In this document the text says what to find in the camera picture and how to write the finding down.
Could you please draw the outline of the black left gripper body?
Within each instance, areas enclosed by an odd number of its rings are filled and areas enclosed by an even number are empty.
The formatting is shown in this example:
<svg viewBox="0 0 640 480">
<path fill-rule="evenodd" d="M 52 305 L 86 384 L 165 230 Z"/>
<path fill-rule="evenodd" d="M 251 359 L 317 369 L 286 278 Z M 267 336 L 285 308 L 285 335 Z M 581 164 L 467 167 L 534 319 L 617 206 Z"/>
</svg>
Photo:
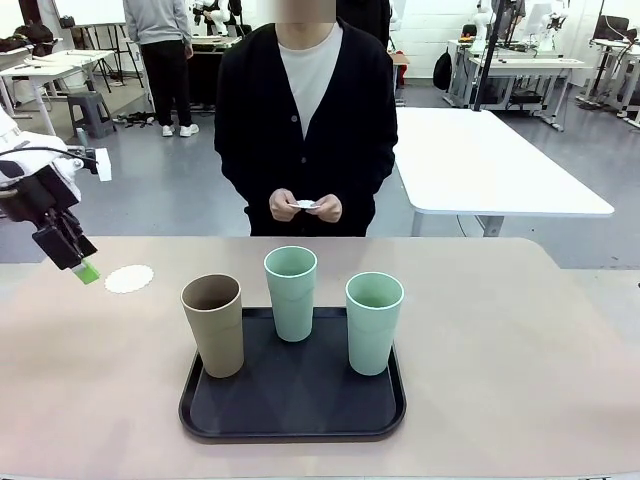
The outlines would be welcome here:
<svg viewBox="0 0 640 480">
<path fill-rule="evenodd" d="M 76 217 L 79 200 L 51 166 L 1 188 L 1 210 L 12 221 L 54 221 Z"/>
</svg>

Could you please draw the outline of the person's right hand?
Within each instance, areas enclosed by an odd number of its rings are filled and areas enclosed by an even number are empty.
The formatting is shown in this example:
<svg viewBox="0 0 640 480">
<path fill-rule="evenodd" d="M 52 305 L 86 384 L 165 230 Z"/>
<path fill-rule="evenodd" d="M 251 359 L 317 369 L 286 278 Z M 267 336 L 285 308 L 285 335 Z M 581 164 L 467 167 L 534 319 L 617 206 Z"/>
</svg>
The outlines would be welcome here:
<svg viewBox="0 0 640 480">
<path fill-rule="evenodd" d="M 283 188 L 271 194 L 269 208 L 273 219 L 278 222 L 290 222 L 300 211 L 292 192 Z"/>
</svg>

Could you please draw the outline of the person's left hand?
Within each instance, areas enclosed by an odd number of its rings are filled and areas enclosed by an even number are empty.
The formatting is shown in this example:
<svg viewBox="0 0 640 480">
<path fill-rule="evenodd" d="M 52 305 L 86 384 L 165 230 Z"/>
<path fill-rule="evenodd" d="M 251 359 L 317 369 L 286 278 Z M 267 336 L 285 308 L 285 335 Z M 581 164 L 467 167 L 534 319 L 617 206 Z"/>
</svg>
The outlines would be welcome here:
<svg viewBox="0 0 640 480">
<path fill-rule="evenodd" d="M 323 222 L 335 224 L 342 217 L 343 207 L 336 195 L 329 194 L 315 201 L 306 212 L 318 217 Z"/>
</svg>

